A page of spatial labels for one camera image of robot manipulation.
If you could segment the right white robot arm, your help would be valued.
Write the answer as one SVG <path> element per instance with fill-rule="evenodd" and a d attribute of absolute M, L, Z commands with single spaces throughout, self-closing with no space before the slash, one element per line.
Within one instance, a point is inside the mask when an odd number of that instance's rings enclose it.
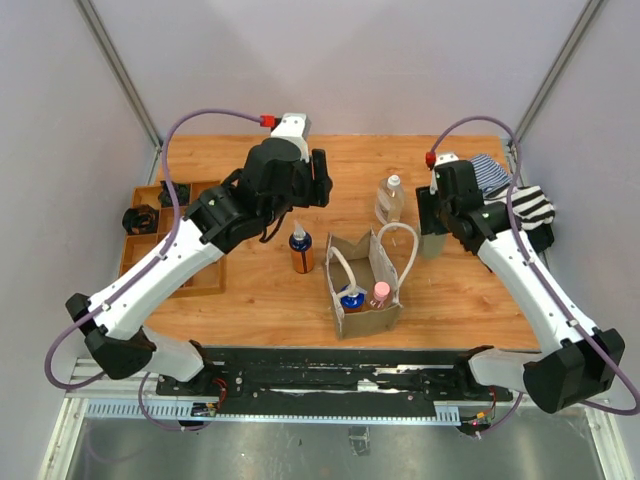
<path fill-rule="evenodd" d="M 431 183 L 416 191 L 423 233 L 451 234 L 494 273 L 539 344 L 536 354 L 492 346 L 468 351 L 452 377 L 455 392 L 474 400 L 489 386 L 501 387 L 556 413 L 609 390 L 625 349 L 621 335 L 600 329 L 562 291 L 506 205 L 485 202 L 470 161 L 428 154 L 427 165 Z"/>

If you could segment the beige canvas bag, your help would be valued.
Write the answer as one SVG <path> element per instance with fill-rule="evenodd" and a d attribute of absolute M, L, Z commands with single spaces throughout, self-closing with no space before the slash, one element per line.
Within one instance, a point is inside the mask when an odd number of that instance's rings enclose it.
<path fill-rule="evenodd" d="M 393 229 L 405 230 L 412 236 L 411 253 L 403 271 L 398 270 L 382 245 L 385 233 Z M 369 231 L 356 243 L 328 235 L 323 270 L 338 339 L 367 337 L 395 328 L 403 311 L 401 287 L 417 257 L 418 244 L 419 237 L 414 228 L 401 222 L 387 224 L 378 232 Z M 364 289 L 367 295 L 379 281 L 387 282 L 392 291 L 383 310 L 367 310 L 364 303 L 361 312 L 346 314 L 343 311 L 341 297 L 357 287 Z"/>

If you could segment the blue white striped cloth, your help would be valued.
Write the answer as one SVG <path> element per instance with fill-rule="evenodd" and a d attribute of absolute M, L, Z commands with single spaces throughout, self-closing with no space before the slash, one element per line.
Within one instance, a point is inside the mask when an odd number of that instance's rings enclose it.
<path fill-rule="evenodd" d="M 511 175 L 487 154 L 470 159 L 479 189 L 485 198 L 496 198 L 511 184 Z"/>

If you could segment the dark green rolled sock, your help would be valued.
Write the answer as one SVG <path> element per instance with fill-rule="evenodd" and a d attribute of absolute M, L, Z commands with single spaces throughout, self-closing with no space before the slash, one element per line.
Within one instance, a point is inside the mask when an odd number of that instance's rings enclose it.
<path fill-rule="evenodd" d="M 189 184 L 172 183 L 175 197 L 179 206 L 187 206 L 190 203 L 191 187 Z M 171 189 L 166 181 L 161 182 L 161 193 L 158 195 L 158 201 L 162 208 L 170 208 L 173 206 L 173 197 L 171 196 Z"/>

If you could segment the pink cap bottle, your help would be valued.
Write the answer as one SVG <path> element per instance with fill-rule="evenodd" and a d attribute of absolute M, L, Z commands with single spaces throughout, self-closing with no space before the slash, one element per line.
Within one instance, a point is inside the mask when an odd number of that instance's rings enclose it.
<path fill-rule="evenodd" d="M 365 308 L 367 310 L 383 310 L 391 293 L 391 287 L 387 282 L 376 282 L 366 295 Z"/>

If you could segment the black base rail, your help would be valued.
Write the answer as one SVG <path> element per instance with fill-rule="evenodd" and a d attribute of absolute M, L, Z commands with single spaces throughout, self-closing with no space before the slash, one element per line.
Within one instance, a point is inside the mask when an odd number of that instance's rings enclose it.
<path fill-rule="evenodd" d="M 462 377 L 459 350 L 208 347 L 212 372 L 189 384 L 165 375 L 160 396 L 204 399 L 222 387 L 228 405 L 269 412 L 416 413 L 438 402 L 509 402 L 502 387 Z"/>

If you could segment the blue cap bottle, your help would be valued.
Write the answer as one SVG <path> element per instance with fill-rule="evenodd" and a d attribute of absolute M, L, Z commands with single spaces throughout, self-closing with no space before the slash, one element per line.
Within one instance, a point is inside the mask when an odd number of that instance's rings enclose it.
<path fill-rule="evenodd" d="M 366 299 L 366 291 L 361 287 L 357 287 L 352 293 L 340 298 L 340 304 L 343 311 L 348 313 L 361 312 Z"/>
<path fill-rule="evenodd" d="M 292 265 L 299 274 L 310 273 L 315 265 L 313 256 L 313 240 L 300 222 L 294 222 L 294 230 L 289 237 Z"/>

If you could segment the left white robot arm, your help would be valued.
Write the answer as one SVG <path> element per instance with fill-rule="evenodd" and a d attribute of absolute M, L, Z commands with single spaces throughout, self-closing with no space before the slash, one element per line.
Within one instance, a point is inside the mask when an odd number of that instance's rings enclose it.
<path fill-rule="evenodd" d="M 87 315 L 85 344 L 113 380 L 140 371 L 171 377 L 190 394 L 207 393 L 214 371 L 194 342 L 145 329 L 146 319 L 191 277 L 240 243 L 267 243 L 295 207 L 324 207 L 333 183 L 326 153 L 305 157 L 299 146 L 269 137 L 250 149 L 245 165 L 203 191 L 171 232 L 111 286 L 67 302 L 74 318 Z"/>

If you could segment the green bottle white cap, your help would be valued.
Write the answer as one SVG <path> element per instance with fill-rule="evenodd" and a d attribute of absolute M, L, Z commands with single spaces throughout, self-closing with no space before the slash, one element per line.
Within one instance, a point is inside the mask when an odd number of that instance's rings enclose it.
<path fill-rule="evenodd" d="M 443 228 L 437 228 L 434 232 L 420 233 L 419 254 L 424 259 L 434 259 L 438 257 L 446 243 L 448 231 Z"/>

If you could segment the black white striped cloth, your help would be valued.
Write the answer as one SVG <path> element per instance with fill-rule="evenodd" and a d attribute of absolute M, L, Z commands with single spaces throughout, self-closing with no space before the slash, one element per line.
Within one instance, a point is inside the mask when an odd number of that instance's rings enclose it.
<path fill-rule="evenodd" d="M 525 231 L 551 225 L 555 219 L 555 208 L 539 186 L 515 187 L 511 200 L 513 213 Z"/>

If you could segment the clear bottle white cap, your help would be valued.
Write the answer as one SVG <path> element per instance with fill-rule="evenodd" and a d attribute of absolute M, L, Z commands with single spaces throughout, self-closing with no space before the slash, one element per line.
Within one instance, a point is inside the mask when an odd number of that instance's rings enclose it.
<path fill-rule="evenodd" d="M 398 175 L 382 179 L 377 188 L 375 214 L 382 225 L 399 222 L 405 206 L 405 192 Z"/>

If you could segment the blue cap bottle back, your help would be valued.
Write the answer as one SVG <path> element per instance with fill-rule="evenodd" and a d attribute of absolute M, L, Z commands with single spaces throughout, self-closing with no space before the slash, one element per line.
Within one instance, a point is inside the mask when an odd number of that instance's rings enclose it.
<path fill-rule="evenodd" d="M 292 265 L 299 274 L 310 273 L 315 265 L 313 256 L 313 240 L 300 222 L 294 222 L 294 230 L 289 237 Z"/>

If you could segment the dark rolled sock orange pattern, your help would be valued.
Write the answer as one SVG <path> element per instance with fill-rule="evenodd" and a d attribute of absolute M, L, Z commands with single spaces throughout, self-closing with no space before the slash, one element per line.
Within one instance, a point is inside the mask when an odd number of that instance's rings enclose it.
<path fill-rule="evenodd" d="M 122 226 L 128 235 L 145 235 L 157 232 L 159 211 L 148 204 L 127 209 L 122 217 Z"/>

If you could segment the blue cap bottle front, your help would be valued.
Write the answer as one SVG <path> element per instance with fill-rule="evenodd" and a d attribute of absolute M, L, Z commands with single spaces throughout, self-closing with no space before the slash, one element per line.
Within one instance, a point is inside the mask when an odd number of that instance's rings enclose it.
<path fill-rule="evenodd" d="M 357 287 L 352 293 L 340 298 L 340 304 L 343 311 L 348 313 L 361 312 L 366 299 L 366 291 L 361 287 Z"/>

